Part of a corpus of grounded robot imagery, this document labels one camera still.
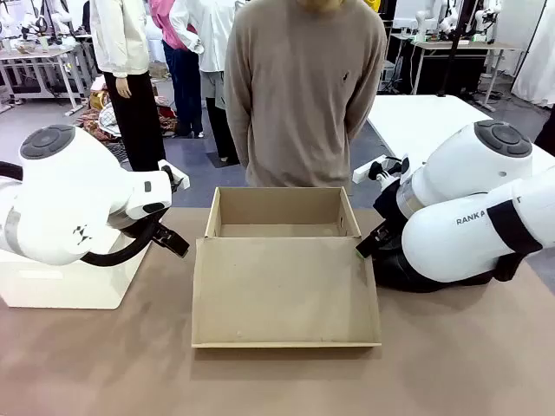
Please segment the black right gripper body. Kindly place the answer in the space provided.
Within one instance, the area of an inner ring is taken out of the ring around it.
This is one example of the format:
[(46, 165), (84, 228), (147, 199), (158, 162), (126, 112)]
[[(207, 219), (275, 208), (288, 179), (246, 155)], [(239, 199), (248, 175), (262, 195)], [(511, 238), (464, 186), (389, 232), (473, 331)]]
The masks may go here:
[(405, 225), (407, 217), (402, 213), (397, 203), (397, 192), (400, 182), (394, 181), (388, 185), (375, 200), (373, 207), (381, 217), (392, 225)]

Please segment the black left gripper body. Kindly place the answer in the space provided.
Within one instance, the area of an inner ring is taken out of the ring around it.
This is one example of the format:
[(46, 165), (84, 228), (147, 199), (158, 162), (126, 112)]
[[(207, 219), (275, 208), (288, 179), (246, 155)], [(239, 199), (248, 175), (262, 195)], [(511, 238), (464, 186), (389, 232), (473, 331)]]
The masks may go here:
[(152, 234), (159, 221), (158, 216), (147, 216), (141, 219), (132, 219), (126, 216), (113, 217), (113, 228), (127, 237), (138, 238)]

